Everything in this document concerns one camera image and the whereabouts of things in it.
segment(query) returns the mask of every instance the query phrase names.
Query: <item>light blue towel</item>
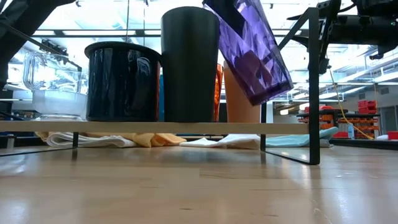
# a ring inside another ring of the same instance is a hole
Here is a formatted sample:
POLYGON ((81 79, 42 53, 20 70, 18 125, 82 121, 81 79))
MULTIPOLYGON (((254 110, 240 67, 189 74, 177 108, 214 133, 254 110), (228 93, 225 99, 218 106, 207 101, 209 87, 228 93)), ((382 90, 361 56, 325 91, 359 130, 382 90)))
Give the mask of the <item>light blue towel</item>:
MULTIPOLYGON (((319 132, 320 139, 329 141, 338 132, 337 127, 332 127, 319 132)), ((310 144, 310 135, 279 136, 266 139, 266 147, 304 147, 310 144)))

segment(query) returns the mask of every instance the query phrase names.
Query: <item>yellow cable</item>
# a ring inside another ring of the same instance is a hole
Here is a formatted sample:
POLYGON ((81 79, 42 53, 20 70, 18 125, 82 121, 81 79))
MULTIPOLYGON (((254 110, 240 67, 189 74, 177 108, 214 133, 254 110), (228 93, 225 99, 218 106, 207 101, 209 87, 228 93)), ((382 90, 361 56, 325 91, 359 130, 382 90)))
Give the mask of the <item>yellow cable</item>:
POLYGON ((355 130, 359 131, 359 132, 360 132, 361 134, 363 134, 365 137, 367 137, 367 138, 370 139, 370 140, 374 140, 374 138, 372 138, 371 136, 368 136, 368 135, 365 134, 363 131, 359 130, 359 128, 357 128, 353 123, 351 123, 351 122, 349 122, 349 121, 347 120, 346 115, 344 114, 343 106, 341 105, 341 102, 340 102, 340 97, 338 96, 338 90, 337 90, 337 86, 336 86, 336 83, 335 83, 335 79, 333 78, 333 74, 331 73, 331 70, 330 70, 330 69, 329 69, 329 72, 330 72, 331 80, 332 80, 332 82, 333 82, 333 86, 335 87, 335 90, 336 90, 338 105, 340 106, 341 114, 343 115, 344 120, 347 122, 347 124, 352 125, 352 126, 354 127, 355 130))

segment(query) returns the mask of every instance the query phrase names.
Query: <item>light wood surface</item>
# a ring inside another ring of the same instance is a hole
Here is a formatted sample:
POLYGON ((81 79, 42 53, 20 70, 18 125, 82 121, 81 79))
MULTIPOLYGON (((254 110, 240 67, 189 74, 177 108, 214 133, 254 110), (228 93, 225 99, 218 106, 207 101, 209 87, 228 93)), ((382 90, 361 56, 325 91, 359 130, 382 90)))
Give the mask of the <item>light wood surface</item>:
POLYGON ((308 125, 265 123, 0 121, 0 131, 193 134, 308 134, 308 125))
POLYGON ((0 223, 396 224, 397 153, 322 149, 320 166, 187 147, 2 157, 0 223))

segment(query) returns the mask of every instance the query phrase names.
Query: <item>glass blender jar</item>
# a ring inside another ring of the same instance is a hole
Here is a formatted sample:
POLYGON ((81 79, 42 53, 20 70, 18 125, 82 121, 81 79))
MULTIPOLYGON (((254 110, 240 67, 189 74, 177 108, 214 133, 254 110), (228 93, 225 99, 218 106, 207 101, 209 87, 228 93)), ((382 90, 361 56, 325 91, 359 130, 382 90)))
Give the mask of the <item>glass blender jar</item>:
POLYGON ((32 90, 33 107, 42 114, 38 120, 82 120, 88 76, 67 56, 39 52, 26 54, 24 85, 32 90))

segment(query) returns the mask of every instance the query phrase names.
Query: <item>folded cloth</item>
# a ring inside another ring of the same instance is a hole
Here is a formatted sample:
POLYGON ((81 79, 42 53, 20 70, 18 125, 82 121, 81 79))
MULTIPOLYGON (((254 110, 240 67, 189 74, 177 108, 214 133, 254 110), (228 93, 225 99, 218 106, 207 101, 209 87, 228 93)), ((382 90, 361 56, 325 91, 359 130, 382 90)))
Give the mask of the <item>folded cloth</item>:
MULTIPOLYGON (((72 147, 73 133, 52 133, 47 138, 47 144, 52 147, 72 147)), ((91 138, 79 136, 79 147, 136 147, 133 141, 122 138, 121 136, 103 136, 91 138)))
MULTIPOLYGON (((47 133, 47 132, 36 133, 36 135, 38 135, 43 141, 48 141, 48 138, 53 134, 59 134, 59 133, 47 133)), ((106 137, 106 136, 121 137, 123 139, 130 140, 141 147, 176 146, 176 145, 180 144, 181 142, 186 141, 185 139, 180 138, 174 134, 164 134, 164 133, 142 133, 142 134, 137 134, 137 133, 79 133, 79 143, 80 143, 80 139, 83 137, 98 139, 98 138, 102 138, 102 137, 106 137)))
POLYGON ((259 149, 260 137, 257 134, 229 134, 217 141, 201 138, 191 142, 181 142, 180 146, 188 147, 233 147, 237 149, 259 149))
MULTIPOLYGON (((332 127, 326 130, 321 130, 320 135, 320 145, 321 147, 331 147, 329 140, 334 134, 338 132, 337 127, 332 127)), ((305 147, 310 144, 310 135, 289 135, 289 136, 279 136, 266 139, 266 147, 305 147)))

